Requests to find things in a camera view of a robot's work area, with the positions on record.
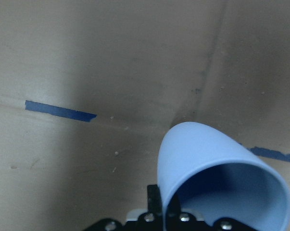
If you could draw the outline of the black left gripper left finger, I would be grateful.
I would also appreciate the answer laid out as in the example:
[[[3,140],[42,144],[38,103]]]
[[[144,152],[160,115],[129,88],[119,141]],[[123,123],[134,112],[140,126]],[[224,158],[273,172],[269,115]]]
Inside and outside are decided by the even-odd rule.
[[[162,214],[160,189],[156,184],[147,186],[147,208],[150,213]]]

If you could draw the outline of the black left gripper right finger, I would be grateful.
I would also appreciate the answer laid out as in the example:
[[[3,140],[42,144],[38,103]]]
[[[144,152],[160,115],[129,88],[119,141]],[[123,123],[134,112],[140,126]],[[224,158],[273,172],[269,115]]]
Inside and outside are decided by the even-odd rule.
[[[167,209],[166,209],[166,216],[167,217],[178,217],[181,214],[181,206],[178,194],[175,193],[170,202],[168,203]]]

